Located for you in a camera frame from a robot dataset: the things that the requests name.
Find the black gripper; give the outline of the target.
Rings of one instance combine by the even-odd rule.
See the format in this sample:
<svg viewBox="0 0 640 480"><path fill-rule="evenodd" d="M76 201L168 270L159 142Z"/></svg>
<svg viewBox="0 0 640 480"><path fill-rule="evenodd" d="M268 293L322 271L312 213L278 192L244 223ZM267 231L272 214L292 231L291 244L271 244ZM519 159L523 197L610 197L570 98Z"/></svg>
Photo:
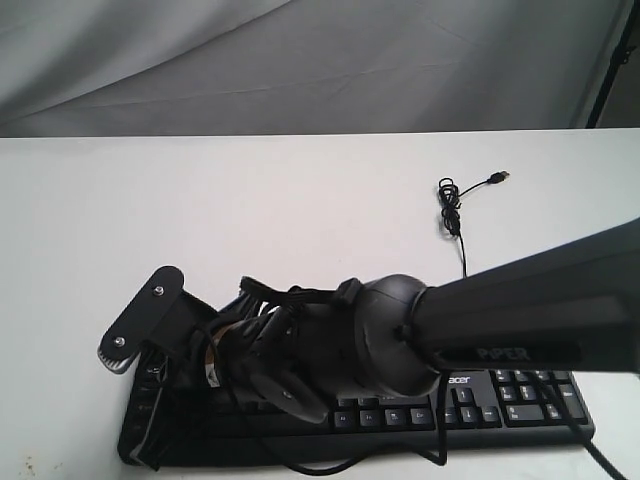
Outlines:
<svg viewBox="0 0 640 480"><path fill-rule="evenodd" d="M231 404L266 401L311 424L327 419L330 394L312 373L312 347L330 320L327 303L286 303L261 315L219 313L195 299L169 310L170 385ZM167 368L136 370L122 424L122 461L157 471L185 438L185 402L162 383Z"/></svg>

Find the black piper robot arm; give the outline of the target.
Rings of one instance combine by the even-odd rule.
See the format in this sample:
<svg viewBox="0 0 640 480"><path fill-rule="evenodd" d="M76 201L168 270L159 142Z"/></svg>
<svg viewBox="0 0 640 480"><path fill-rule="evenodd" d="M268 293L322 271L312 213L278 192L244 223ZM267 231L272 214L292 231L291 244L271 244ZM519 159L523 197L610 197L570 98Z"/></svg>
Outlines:
<svg viewBox="0 0 640 480"><path fill-rule="evenodd" d="M100 346L112 371L135 368L130 465L330 475L387 452L587 444L573 373L639 369L639 224L439 287L247 277L222 309L165 266Z"/></svg>

